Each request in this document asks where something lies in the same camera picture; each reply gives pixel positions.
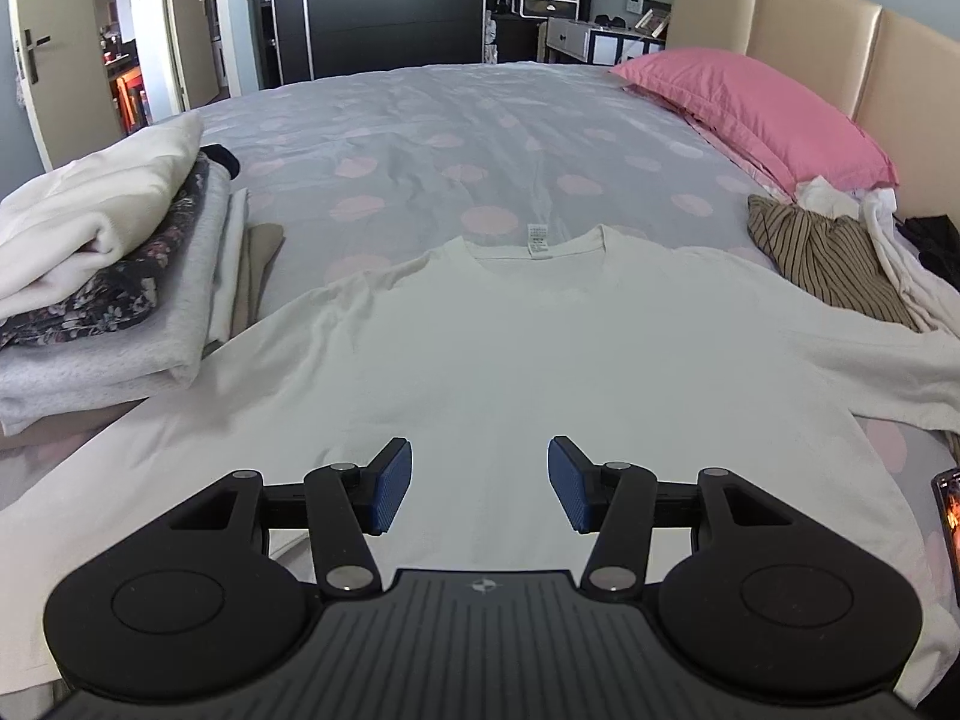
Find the grey folded sweatshirt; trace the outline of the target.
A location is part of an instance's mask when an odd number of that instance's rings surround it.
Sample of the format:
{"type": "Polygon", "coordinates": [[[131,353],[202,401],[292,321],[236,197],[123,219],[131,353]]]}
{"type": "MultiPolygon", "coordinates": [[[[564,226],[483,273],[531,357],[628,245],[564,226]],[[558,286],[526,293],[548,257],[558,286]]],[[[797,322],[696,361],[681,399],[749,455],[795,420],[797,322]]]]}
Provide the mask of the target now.
{"type": "Polygon", "coordinates": [[[70,343],[3,349],[3,433],[21,433],[48,416],[143,400],[194,380],[229,199],[228,171],[210,164],[192,238],[172,265],[158,309],[143,322],[70,343]]]}

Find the bedside desk with items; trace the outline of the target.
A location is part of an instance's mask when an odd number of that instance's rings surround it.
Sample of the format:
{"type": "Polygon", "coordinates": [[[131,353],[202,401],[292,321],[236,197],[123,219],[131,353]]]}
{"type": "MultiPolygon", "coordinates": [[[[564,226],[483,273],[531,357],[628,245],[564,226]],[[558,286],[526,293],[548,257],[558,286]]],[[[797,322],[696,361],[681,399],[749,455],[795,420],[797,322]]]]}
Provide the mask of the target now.
{"type": "Polygon", "coordinates": [[[544,55],[549,64],[613,67],[640,55],[656,54],[667,43],[672,7],[654,0],[636,20],[597,15],[594,21],[574,20],[568,5],[544,9],[544,55]]]}

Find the dark floral folded garment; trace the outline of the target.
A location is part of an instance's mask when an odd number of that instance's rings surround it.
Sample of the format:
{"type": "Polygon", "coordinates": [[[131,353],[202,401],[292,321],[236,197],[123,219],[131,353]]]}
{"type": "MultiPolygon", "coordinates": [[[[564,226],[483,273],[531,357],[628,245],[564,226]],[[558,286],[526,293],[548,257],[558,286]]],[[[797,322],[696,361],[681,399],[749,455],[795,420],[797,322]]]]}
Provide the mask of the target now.
{"type": "Polygon", "coordinates": [[[120,332],[142,323],[161,304],[174,266],[181,263],[205,206],[212,161],[190,169],[160,226],[139,249],[96,271],[55,304],[2,322],[2,348],[41,348],[120,332]]]}

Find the white drawer unit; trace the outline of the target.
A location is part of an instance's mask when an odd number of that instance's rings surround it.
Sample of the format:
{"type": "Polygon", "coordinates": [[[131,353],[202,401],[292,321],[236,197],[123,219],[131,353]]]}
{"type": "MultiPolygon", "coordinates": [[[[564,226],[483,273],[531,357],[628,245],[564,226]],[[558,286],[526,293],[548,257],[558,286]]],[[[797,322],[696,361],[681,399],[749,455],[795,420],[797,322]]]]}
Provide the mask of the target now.
{"type": "Polygon", "coordinates": [[[576,20],[579,15],[579,0],[512,0],[512,8],[516,15],[528,20],[576,20]]]}

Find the cream folded sweater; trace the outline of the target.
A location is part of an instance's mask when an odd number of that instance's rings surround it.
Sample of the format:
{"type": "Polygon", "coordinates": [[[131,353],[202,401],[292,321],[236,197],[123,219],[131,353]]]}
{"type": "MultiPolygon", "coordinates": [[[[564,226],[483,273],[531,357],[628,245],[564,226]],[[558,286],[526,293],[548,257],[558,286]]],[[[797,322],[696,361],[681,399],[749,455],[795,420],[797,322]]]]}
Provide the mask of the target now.
{"type": "Polygon", "coordinates": [[[200,153],[191,110],[34,177],[2,200],[2,316],[68,298],[160,226],[200,153]]]}

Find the black garment by headboard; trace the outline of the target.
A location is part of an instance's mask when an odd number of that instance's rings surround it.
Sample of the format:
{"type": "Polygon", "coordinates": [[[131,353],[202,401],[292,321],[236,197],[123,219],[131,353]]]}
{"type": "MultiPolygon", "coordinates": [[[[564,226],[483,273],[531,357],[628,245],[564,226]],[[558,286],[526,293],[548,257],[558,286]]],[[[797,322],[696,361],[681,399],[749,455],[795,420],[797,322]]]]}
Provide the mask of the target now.
{"type": "Polygon", "coordinates": [[[960,289],[960,236],[949,216],[914,216],[896,227],[926,270],[960,289]]]}

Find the pink pillow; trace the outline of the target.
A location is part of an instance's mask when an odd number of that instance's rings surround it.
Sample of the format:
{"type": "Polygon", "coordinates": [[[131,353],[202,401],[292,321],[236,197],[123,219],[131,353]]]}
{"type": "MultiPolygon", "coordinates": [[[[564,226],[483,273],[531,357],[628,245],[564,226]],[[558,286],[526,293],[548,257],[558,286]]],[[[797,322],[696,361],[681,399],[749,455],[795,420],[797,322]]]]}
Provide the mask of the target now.
{"type": "Polygon", "coordinates": [[[892,158],[866,130],[748,55],[665,49],[626,60],[612,73],[713,133],[788,195],[817,177],[843,192],[900,184],[892,158]]]}

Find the beige folded towel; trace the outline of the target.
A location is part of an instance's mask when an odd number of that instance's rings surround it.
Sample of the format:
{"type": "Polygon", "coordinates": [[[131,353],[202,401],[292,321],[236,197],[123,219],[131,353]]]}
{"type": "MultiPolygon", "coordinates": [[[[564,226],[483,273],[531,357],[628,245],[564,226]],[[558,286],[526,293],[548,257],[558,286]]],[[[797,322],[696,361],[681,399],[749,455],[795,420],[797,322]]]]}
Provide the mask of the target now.
{"type": "Polygon", "coordinates": [[[247,226],[241,244],[233,315],[229,336],[235,337],[256,323],[260,303],[272,266],[285,242],[285,229],[279,224],[247,226]]]}

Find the beige padded headboard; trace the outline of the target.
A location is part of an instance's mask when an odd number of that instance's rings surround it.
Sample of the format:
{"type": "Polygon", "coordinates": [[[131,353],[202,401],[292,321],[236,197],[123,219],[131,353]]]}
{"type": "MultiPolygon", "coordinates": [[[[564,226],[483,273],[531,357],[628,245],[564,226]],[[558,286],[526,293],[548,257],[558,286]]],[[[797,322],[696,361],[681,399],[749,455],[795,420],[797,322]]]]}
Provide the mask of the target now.
{"type": "Polygon", "coordinates": [[[667,44],[732,50],[791,76],[887,151],[901,215],[957,218],[957,41],[867,0],[674,0],[667,44]]]}

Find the olive striped garment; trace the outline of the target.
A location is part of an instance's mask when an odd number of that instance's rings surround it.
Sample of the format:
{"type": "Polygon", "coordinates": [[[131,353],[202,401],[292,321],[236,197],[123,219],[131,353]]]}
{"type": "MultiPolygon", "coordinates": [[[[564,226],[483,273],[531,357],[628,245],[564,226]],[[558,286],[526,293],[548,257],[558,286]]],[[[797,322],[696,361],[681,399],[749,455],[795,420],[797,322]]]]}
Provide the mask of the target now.
{"type": "Polygon", "coordinates": [[[805,293],[832,307],[921,330],[885,275],[861,221],[750,195],[747,232],[776,271],[805,293]]]}

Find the white t-shirt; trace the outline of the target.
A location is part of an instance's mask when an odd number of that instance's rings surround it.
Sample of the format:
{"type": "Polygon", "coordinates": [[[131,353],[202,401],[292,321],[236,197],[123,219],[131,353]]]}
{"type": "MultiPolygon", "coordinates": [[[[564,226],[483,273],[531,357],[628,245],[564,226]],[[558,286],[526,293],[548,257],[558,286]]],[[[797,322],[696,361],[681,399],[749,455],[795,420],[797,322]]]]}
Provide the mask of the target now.
{"type": "Polygon", "coordinates": [[[722,250],[599,226],[544,260],[455,239],[288,302],[142,403],[2,515],[2,686],[57,671],[44,603],[75,567],[228,473],[290,483],[395,436],[413,483],[384,571],[578,569],[551,439],[688,481],[724,466],[896,567],[923,603],[898,692],[923,699],[958,624],[864,419],[958,426],[958,344],[835,309],[722,250]]]}

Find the black wardrobe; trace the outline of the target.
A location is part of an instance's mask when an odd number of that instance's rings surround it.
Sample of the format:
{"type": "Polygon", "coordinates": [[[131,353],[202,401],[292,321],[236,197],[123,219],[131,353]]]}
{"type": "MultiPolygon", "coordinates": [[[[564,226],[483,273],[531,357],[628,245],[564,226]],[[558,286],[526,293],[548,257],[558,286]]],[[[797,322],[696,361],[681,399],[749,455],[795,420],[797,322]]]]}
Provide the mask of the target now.
{"type": "Polygon", "coordinates": [[[268,83],[478,64],[487,0],[260,0],[268,83]]]}

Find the black sock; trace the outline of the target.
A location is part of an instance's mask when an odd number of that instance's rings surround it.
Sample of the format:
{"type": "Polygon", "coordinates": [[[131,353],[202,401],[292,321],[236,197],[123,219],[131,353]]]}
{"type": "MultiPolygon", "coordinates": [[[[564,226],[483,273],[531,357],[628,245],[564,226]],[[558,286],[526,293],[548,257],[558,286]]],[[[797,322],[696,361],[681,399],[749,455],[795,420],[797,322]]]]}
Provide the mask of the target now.
{"type": "Polygon", "coordinates": [[[226,146],[220,145],[219,143],[210,143],[210,145],[203,145],[200,153],[202,153],[207,160],[212,161],[212,163],[217,163],[221,167],[224,167],[231,181],[234,181],[236,177],[239,176],[241,163],[238,158],[236,158],[236,154],[233,153],[233,151],[229,151],[226,146]]]}

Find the white folded cloth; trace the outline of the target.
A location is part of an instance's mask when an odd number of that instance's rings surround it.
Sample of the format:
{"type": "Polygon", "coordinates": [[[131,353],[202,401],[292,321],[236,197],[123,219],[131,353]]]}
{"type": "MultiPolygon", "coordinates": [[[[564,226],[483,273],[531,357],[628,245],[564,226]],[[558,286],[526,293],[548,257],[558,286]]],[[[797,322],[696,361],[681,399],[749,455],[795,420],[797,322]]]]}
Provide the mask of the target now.
{"type": "Polygon", "coordinates": [[[220,255],[213,278],[212,309],[204,355],[228,343],[249,320],[249,244],[247,243],[247,190],[231,195],[221,236],[220,255]]]}

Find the smartphone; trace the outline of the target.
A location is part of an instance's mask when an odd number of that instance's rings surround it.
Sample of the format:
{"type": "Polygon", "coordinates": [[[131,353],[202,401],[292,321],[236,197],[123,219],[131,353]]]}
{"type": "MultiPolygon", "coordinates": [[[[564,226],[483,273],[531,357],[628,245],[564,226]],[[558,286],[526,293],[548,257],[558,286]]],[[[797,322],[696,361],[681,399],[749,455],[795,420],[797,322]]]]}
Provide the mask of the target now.
{"type": "Polygon", "coordinates": [[[950,470],[937,475],[931,483],[940,525],[946,542],[953,585],[958,585],[960,574],[960,472],[950,470]]]}

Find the white crumpled garment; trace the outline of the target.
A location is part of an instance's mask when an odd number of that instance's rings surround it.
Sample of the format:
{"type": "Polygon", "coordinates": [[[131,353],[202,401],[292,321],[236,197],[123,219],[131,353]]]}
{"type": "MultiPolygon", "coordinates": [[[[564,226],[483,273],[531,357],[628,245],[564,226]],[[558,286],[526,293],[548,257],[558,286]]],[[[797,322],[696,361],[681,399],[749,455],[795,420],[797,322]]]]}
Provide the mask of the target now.
{"type": "Polygon", "coordinates": [[[903,244],[895,229],[896,195],[893,188],[841,192],[825,177],[799,184],[796,203],[804,210],[828,218],[850,216],[866,226],[880,268],[910,316],[923,332],[942,330],[958,337],[958,291],[946,280],[926,270],[903,244]]]}

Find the grey pink-dotted bed cover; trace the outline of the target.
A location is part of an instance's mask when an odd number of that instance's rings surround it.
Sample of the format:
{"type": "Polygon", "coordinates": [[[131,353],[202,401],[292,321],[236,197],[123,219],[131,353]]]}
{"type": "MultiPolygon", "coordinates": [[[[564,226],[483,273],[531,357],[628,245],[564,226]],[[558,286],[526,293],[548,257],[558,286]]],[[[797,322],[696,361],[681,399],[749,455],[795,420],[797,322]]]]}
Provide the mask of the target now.
{"type": "MultiPolygon", "coordinates": [[[[241,161],[252,215],[285,227],[260,320],[455,239],[544,260],[607,226],[770,270],[745,232],[754,184],[679,117],[598,68],[335,78],[220,104],[206,121],[241,161]]],[[[924,429],[903,422],[864,419],[862,431],[905,496],[950,606],[928,486],[907,483],[946,454],[911,461],[924,429]]]]}

